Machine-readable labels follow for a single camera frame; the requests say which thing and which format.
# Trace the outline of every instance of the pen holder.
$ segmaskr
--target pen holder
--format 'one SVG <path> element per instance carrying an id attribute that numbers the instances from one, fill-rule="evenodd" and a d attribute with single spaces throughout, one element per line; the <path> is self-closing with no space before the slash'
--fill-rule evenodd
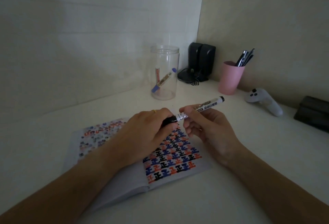
<path id="1" fill-rule="evenodd" d="M 244 70 L 245 67 L 236 67 L 233 61 L 224 62 L 218 91 L 224 95 L 233 95 Z"/>

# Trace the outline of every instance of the desk surface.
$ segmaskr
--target desk surface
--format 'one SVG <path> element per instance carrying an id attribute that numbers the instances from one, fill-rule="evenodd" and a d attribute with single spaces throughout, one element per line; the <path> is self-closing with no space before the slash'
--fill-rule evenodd
<path id="1" fill-rule="evenodd" d="M 1 125 L 0 213 L 60 175 L 74 130 L 142 110 L 187 104 L 218 97 L 217 82 L 191 86 L 178 82 L 177 96 L 158 101 L 150 87 L 101 98 L 43 116 Z M 282 106 L 274 117 L 244 92 L 224 96 L 216 106 L 230 121 L 240 141 L 269 165 L 315 197 L 329 204 L 329 134 L 293 119 L 295 109 Z M 206 154 L 198 139 L 194 145 Z M 270 223 L 253 197 L 225 168 L 211 158 L 212 169 L 115 206 L 84 215 L 79 223 Z"/>

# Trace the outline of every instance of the open notebook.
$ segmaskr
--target open notebook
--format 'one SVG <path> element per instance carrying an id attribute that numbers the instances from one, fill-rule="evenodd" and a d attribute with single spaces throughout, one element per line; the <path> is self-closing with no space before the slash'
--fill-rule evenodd
<path id="1" fill-rule="evenodd" d="M 73 132 L 63 173 L 89 152 L 106 141 L 110 141 L 127 121 L 128 119 L 121 118 Z M 209 163 L 202 158 L 200 152 L 191 145 L 186 135 L 178 128 L 143 161 L 120 170 L 86 211 L 117 203 L 167 182 L 199 173 L 209 167 Z"/>

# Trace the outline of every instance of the right hand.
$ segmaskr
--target right hand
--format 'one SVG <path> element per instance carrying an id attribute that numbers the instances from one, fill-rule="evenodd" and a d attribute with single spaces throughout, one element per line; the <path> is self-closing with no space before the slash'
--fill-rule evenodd
<path id="1" fill-rule="evenodd" d="M 189 105 L 179 109 L 188 118 L 184 119 L 183 127 L 189 137 L 198 136 L 210 154 L 222 165 L 227 166 L 234 157 L 244 149 L 237 139 L 225 115 L 215 109 L 207 109 L 201 113 Z"/>

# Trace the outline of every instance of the white game controller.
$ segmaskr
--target white game controller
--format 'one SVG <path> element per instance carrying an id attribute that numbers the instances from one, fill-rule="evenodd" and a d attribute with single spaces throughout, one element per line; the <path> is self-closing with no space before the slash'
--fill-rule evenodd
<path id="1" fill-rule="evenodd" d="M 265 89 L 253 89 L 245 96 L 245 101 L 249 103 L 260 102 L 264 105 L 273 115 L 279 117 L 283 114 L 281 107 L 276 101 L 267 93 Z"/>

